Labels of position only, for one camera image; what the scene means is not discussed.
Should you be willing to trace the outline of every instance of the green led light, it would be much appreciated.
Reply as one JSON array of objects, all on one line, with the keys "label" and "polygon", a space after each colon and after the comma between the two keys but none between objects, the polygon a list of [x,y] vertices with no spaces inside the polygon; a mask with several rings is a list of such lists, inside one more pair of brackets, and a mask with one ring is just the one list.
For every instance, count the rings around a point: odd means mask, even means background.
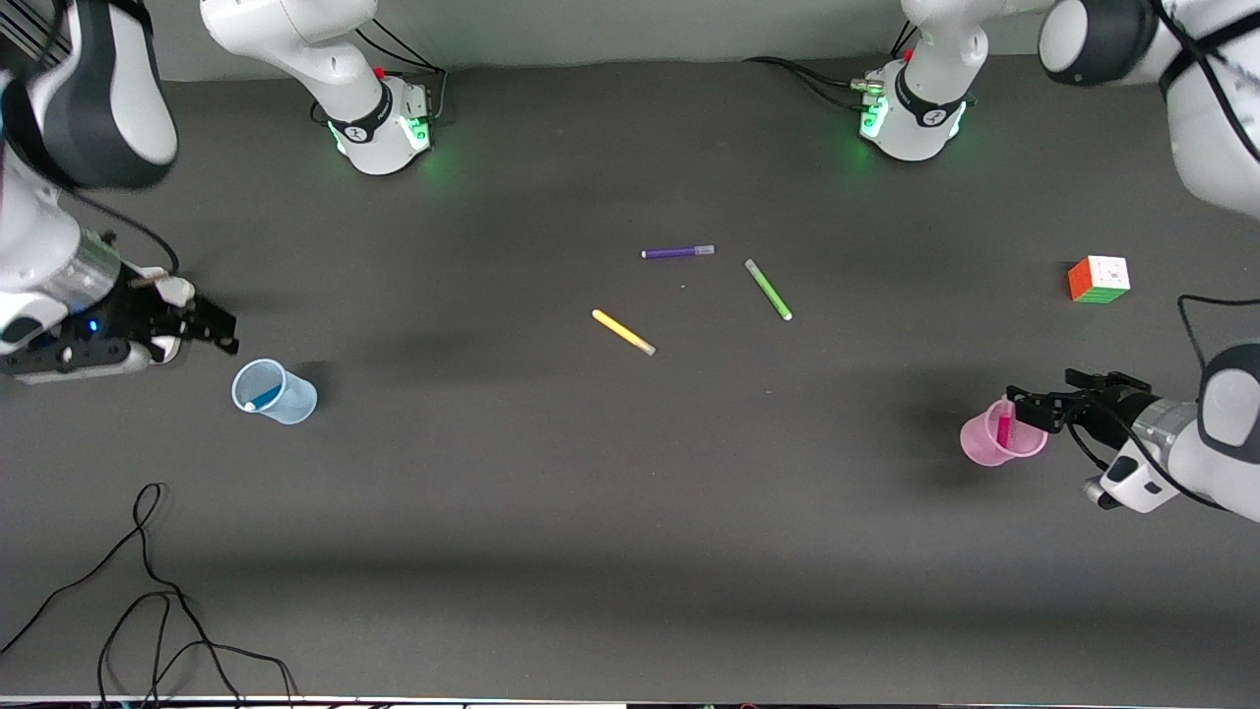
[{"label": "green led light", "polygon": [[406,118],[398,116],[398,125],[402,126],[407,141],[417,152],[428,147],[428,123],[423,118]]},{"label": "green led light", "polygon": [[888,115],[888,98],[881,96],[879,101],[867,108],[867,111],[874,113],[874,116],[862,121],[862,135],[876,137],[879,135],[879,128],[883,127],[885,116]]},{"label": "green led light", "polygon": [[950,137],[954,137],[955,135],[958,135],[958,125],[960,122],[963,122],[963,113],[965,111],[966,111],[966,101],[963,101],[963,105],[958,107],[958,117],[954,118],[954,127],[949,128],[949,136]]}]

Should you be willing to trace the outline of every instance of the pink marker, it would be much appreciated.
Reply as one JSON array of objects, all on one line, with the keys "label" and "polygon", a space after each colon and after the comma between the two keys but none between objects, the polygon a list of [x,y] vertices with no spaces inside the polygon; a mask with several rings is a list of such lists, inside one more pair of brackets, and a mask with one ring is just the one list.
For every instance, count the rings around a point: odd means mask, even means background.
[{"label": "pink marker", "polygon": [[1002,448],[1011,448],[1011,409],[1014,406],[1007,404],[1002,408],[1002,416],[998,417],[998,446]]}]

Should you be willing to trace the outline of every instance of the purple marker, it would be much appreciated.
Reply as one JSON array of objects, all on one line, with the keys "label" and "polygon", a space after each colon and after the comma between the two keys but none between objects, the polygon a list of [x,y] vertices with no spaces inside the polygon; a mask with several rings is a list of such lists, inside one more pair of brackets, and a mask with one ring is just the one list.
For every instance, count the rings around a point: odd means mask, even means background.
[{"label": "purple marker", "polygon": [[680,248],[649,248],[643,251],[644,258],[677,258],[678,256],[712,256],[712,246],[683,246]]}]

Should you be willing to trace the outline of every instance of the pink plastic cup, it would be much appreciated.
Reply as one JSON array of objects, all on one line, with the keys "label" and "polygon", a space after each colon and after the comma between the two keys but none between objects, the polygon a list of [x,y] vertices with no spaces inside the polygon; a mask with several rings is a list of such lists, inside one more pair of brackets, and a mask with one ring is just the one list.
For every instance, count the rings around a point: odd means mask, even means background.
[{"label": "pink plastic cup", "polygon": [[[998,419],[1003,413],[1011,417],[1011,437],[1007,446],[998,446]],[[985,413],[963,424],[963,432],[958,438],[968,458],[992,468],[1012,458],[1027,458],[1041,453],[1050,434],[1016,421],[1014,407],[1003,397]]]}]

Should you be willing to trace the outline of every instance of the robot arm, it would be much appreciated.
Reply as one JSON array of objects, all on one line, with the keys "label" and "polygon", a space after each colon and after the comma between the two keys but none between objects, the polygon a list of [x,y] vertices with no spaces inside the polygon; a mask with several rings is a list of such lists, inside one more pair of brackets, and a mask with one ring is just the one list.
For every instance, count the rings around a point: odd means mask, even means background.
[{"label": "robot arm", "polygon": [[156,184],[179,141],[158,83],[149,13],[131,0],[76,0],[62,23],[69,57],[4,91],[6,142],[60,186]]},{"label": "robot arm", "polygon": [[[1260,112],[1260,5],[1153,1],[1160,0],[1058,0],[1042,23],[1042,67],[1070,86],[1158,82],[1187,189],[1260,219],[1260,128],[1250,120]],[[1193,45],[1174,37],[1169,21]],[[1208,76],[1192,49],[1218,76]]]},{"label": "robot arm", "polygon": [[1260,343],[1236,344],[1207,363],[1197,404],[1160,399],[1119,373],[1068,370],[1067,384],[1076,392],[1012,387],[1007,397],[1031,427],[1080,426],[1116,451],[1084,486],[1099,508],[1145,514],[1184,495],[1260,523]]},{"label": "robot arm", "polygon": [[280,68],[311,92],[338,149],[360,171],[394,173],[428,149],[423,87],[378,77],[345,39],[375,15],[375,0],[202,0],[200,8],[220,47]]},{"label": "robot arm", "polygon": [[1048,6],[1050,0],[902,0],[920,38],[908,59],[867,72],[868,81],[892,89],[863,117],[859,135],[898,160],[935,156],[958,132],[964,97],[989,57],[980,25]]},{"label": "robot arm", "polygon": [[58,205],[81,186],[150,186],[178,151],[144,6],[58,6],[69,57],[0,81],[0,374],[34,384],[134,373],[189,339],[234,353],[236,317],[186,280],[126,262]]}]

